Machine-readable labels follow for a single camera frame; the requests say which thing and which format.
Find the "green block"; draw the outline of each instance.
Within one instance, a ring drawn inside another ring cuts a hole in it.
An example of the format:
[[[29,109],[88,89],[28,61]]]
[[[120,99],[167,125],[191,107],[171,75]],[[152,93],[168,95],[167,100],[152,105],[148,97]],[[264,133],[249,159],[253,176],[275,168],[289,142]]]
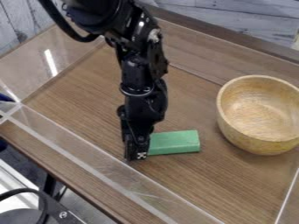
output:
[[[185,130],[151,135],[149,156],[189,153],[200,151],[197,130]]]

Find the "bowl rim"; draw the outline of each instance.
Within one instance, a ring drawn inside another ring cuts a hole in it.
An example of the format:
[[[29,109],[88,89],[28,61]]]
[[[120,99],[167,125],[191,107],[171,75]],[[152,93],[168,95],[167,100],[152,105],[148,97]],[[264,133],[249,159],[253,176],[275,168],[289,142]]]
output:
[[[217,94],[217,111],[219,111],[219,115],[221,117],[221,119],[225,121],[225,123],[228,124],[228,126],[236,131],[239,132],[241,135],[247,136],[247,137],[251,137],[256,140],[260,140],[260,141],[264,141],[264,142],[269,142],[269,143],[281,143],[281,142],[289,142],[295,139],[299,138],[299,133],[296,136],[293,137],[289,137],[289,138],[281,138],[281,139],[277,139],[277,140],[268,140],[268,139],[264,139],[263,137],[256,137],[256,136],[252,136],[252,135],[248,135],[245,134],[240,129],[237,129],[235,127],[235,125],[232,125],[229,119],[227,118],[225,114],[224,114],[224,111],[221,109],[221,106],[220,106],[220,102],[221,102],[221,96],[223,96],[223,93],[224,91],[227,90],[228,86],[232,85],[235,82],[240,81],[240,80],[247,80],[247,79],[252,79],[252,78],[261,78],[261,79],[268,79],[268,80],[272,80],[272,81],[277,81],[279,83],[287,85],[292,90],[296,91],[296,93],[299,94],[299,88],[292,85],[288,81],[285,80],[281,80],[276,77],[272,77],[272,76],[268,76],[268,75],[261,75],[261,74],[251,74],[251,75],[245,75],[245,76],[240,76],[237,77],[236,79],[232,79],[229,80],[224,85],[223,87],[220,88],[220,91],[219,91],[219,94]]]

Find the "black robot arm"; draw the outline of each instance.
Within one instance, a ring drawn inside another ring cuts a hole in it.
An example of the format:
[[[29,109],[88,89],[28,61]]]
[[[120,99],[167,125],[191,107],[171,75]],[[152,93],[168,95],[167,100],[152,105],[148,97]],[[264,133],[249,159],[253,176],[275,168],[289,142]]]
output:
[[[125,103],[117,109],[125,159],[145,159],[155,124],[164,119],[168,106],[168,73],[163,35],[155,18],[133,0],[61,0],[72,22],[86,33],[81,37],[58,13],[52,0],[38,0],[50,18],[77,41],[89,42],[100,35],[116,49],[121,68],[120,91]]]

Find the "wooden table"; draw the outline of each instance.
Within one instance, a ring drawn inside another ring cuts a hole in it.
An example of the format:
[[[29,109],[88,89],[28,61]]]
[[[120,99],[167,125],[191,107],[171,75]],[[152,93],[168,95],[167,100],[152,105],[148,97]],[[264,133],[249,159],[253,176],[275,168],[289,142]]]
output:
[[[149,157],[128,165],[219,221],[275,223],[299,167],[299,152],[292,150],[276,157],[260,157],[233,147],[217,128],[215,101],[220,86],[241,75],[272,75],[297,86],[299,53],[171,12],[149,9],[171,22],[160,20],[172,67],[165,77],[169,109],[156,131],[197,130],[201,153]],[[38,58],[46,49],[57,63],[57,76]],[[167,220],[92,173],[88,167],[100,171],[107,165],[105,171],[111,168],[112,173],[115,166],[105,164],[101,157],[105,154],[91,146],[88,149],[81,146],[95,144],[124,161],[116,116],[123,95],[117,90],[120,70],[113,50],[101,40],[91,45],[73,42],[53,27],[1,59],[0,71],[2,83],[16,97],[20,96],[25,109],[40,113],[36,117],[28,114],[28,126],[44,133],[37,140],[38,137],[20,123],[17,125],[17,116],[26,112],[16,111],[13,120],[8,119],[0,126],[1,137],[117,222],[164,223]],[[60,126],[46,129],[48,123]],[[72,142],[65,129],[84,141],[76,138]],[[65,146],[66,154],[58,153],[62,147],[57,148],[56,144],[50,147],[52,142]],[[119,178],[125,179],[127,175],[120,174]],[[149,189],[156,195],[159,187]],[[172,214],[180,216],[179,223],[217,222],[205,216],[191,222],[192,217],[184,216],[183,210],[175,212]]]

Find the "wooden bowl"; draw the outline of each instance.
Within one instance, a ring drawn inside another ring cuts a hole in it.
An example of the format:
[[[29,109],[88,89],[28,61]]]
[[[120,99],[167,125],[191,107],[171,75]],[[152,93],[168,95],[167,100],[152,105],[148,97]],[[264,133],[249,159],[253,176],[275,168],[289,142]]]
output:
[[[264,75],[229,81],[219,91],[217,122],[225,138],[257,155],[299,145],[299,89]]]

